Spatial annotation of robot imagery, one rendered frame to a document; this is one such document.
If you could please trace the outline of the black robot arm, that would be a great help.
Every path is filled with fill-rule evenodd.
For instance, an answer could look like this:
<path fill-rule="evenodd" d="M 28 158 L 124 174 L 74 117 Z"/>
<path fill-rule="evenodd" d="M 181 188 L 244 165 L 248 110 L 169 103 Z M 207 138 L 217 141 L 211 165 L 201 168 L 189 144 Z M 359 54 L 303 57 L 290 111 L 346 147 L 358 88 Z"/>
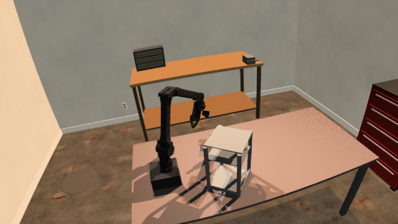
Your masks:
<path fill-rule="evenodd" d="M 182 89 L 182 88 L 179 88 Z M 160 158 L 160 172 L 172 171 L 172 163 L 170 156 L 174 153 L 173 142 L 170 138 L 170 106 L 172 97 L 180 96 L 184 98 L 192 98 L 195 100 L 193 108 L 196 109 L 195 116 L 202 115 L 205 118 L 209 117 L 210 112 L 205 111 L 204 94 L 190 91 L 190 90 L 179 90 L 178 87 L 167 86 L 162 91 L 158 93 L 160 97 L 161 104 L 161 114 L 160 114 L 160 139 L 157 140 L 157 145 L 155 147 L 156 152 L 158 152 L 158 157 Z M 183 93 L 183 95 L 182 95 Z M 200 99 L 200 100 L 199 100 Z M 164 155 L 163 155 L 164 154 Z M 162 170 L 163 169 L 163 170 Z"/>

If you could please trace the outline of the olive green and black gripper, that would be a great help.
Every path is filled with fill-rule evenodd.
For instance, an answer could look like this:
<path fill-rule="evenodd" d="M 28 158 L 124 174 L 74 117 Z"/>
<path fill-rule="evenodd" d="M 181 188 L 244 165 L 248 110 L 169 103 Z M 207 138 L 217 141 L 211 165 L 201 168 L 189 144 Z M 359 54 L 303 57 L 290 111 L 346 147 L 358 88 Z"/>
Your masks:
<path fill-rule="evenodd" d="M 192 114 L 190 116 L 190 122 L 191 122 L 192 128 L 196 127 L 196 125 L 198 124 L 198 122 L 200 120 L 200 116 L 195 116 L 196 109 L 198 109 L 198 108 L 193 108 L 193 112 L 192 112 Z M 194 124 L 193 121 L 196 121 L 196 123 Z"/>

